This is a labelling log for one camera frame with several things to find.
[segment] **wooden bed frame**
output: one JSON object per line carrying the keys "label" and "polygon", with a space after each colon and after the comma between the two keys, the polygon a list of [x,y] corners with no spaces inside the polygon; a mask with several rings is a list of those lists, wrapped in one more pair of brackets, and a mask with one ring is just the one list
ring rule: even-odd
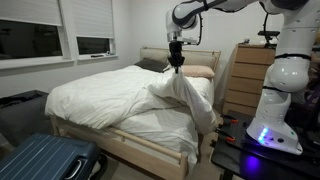
{"label": "wooden bed frame", "polygon": [[[212,53],[216,58],[214,66],[211,67],[214,70],[221,53],[212,51],[187,51]],[[60,132],[65,131],[80,139],[94,141],[101,149],[164,179],[182,180],[185,179],[187,175],[187,152],[173,151],[113,127],[96,130],[72,123],[57,116],[50,116],[50,118],[54,133],[57,136],[61,136],[62,134]]]}

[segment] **cable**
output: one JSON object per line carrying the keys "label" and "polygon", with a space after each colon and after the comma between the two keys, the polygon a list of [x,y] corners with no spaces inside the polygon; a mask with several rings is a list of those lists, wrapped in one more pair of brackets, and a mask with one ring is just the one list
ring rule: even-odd
{"label": "cable", "polygon": [[201,16],[201,14],[199,14],[199,18],[200,18],[200,34],[199,34],[199,41],[198,41],[198,43],[197,43],[197,46],[199,46],[199,44],[201,43],[201,39],[202,39],[202,28],[203,28],[203,26],[202,26],[202,16]]}
{"label": "cable", "polygon": [[267,22],[268,22],[268,17],[269,17],[269,13],[268,12],[266,12],[267,14],[266,14],[266,17],[265,17],[265,19],[264,19],[264,23],[263,23],[263,33],[264,33],[264,38],[266,39],[266,45],[267,46],[269,46],[269,47],[271,47],[272,49],[276,49],[275,47],[273,47],[272,45],[271,45],[271,43],[270,43],[270,41],[269,41],[269,38],[268,38],[268,36],[267,36]]}
{"label": "cable", "polygon": [[244,9],[245,7],[247,6],[244,6],[242,8],[239,8],[239,9],[236,9],[236,10],[225,10],[225,9],[222,9],[222,8],[214,8],[218,11],[222,11],[222,12],[225,12],[225,13],[235,13],[235,12],[238,12],[238,11],[241,11],[242,9]]}

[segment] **mattress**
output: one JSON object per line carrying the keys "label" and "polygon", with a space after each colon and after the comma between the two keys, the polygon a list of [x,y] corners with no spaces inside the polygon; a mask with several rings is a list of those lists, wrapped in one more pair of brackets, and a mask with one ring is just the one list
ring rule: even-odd
{"label": "mattress", "polygon": [[151,110],[113,127],[171,150],[187,152],[189,170],[197,163],[198,134],[189,107]]}

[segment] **pillow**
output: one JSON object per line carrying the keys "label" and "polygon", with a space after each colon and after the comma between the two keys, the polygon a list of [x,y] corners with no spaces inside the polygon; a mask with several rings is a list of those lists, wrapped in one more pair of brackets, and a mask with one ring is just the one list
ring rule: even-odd
{"label": "pillow", "polygon": [[183,65],[181,69],[186,77],[204,77],[209,79],[214,77],[213,70],[207,66]]}
{"label": "pillow", "polygon": [[155,61],[160,61],[163,63],[168,63],[168,50],[158,50],[158,49],[140,49],[140,60],[153,59]]}
{"label": "pillow", "polygon": [[167,63],[160,61],[155,61],[152,59],[144,58],[143,60],[135,63],[134,65],[141,67],[142,69],[147,69],[154,72],[163,73],[164,69],[168,66]]}
{"label": "pillow", "polygon": [[199,54],[195,52],[182,52],[182,56],[185,57],[184,65],[201,65],[207,67],[214,67],[216,57],[212,56],[211,53]]}

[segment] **dresser drawer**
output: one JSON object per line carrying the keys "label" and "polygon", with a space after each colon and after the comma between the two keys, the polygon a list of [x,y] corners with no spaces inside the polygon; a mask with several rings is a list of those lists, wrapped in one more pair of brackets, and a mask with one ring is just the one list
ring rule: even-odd
{"label": "dresser drawer", "polygon": [[274,51],[263,48],[238,48],[236,62],[270,65]]}
{"label": "dresser drawer", "polygon": [[259,104],[259,100],[260,95],[257,94],[250,94],[232,90],[228,90],[226,94],[226,101],[229,103],[257,107]]}
{"label": "dresser drawer", "polygon": [[229,110],[233,110],[233,111],[237,111],[237,112],[241,112],[244,114],[248,114],[251,116],[254,116],[256,114],[256,108],[253,107],[249,107],[249,106],[242,106],[239,104],[232,104],[232,103],[224,103],[223,105],[223,114],[227,114]]}
{"label": "dresser drawer", "polygon": [[228,89],[254,94],[261,94],[262,86],[262,80],[231,77]]}
{"label": "dresser drawer", "polygon": [[235,63],[232,76],[264,80],[269,66]]}

